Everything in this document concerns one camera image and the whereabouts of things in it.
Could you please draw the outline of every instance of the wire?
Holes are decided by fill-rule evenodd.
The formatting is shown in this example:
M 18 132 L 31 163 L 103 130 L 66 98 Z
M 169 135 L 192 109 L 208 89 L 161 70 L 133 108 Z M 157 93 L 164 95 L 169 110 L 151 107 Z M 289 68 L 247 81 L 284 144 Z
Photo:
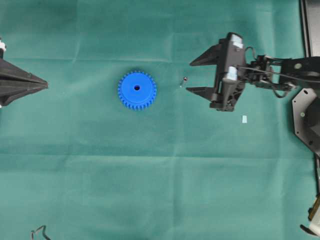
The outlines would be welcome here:
M 280 73 L 280 72 L 265 71 L 265 70 L 260 70 L 260 69 L 256 69 L 256 68 L 253 68 L 253 67 L 237 66 L 237 68 L 253 70 L 253 71 L 260 72 L 260 73 L 265 73 L 265 74 L 279 75 L 279 76 L 282 76 L 282 77 L 287 78 L 287 79 L 293 79 L 293 80 L 303 81 L 303 82 L 307 82 L 307 83 L 320 83 L 319 80 L 302 79 L 302 78 L 298 78 L 298 77 L 295 77 L 295 76 L 289 76 L 289 75 L 286 75 L 286 74 L 283 74 L 283 73 Z
M 256 50 L 252 47 L 252 46 L 248 46 L 244 52 L 246 52 L 248 49 L 251 49 L 252 50 L 252 56 L 255 60 L 257 60 L 257 57 L 256 57 Z
M 42 229 L 42 236 L 46 239 L 46 240 L 51 240 L 47 235 L 46 235 L 46 225 L 42 225 L 41 227 L 38 227 L 37 230 L 32 230 L 31 231 L 31 239 L 34 240 L 35 239 L 35 235 Z

